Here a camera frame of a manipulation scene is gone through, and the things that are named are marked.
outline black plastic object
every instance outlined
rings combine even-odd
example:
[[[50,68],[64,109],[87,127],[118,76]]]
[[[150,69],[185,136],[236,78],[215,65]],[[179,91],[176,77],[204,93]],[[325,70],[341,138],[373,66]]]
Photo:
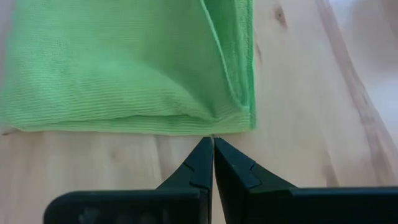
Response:
[[[398,223],[398,188],[300,189],[215,138],[227,224]]]
[[[203,138],[156,190],[72,192],[46,209],[45,224],[211,223],[213,143]]]

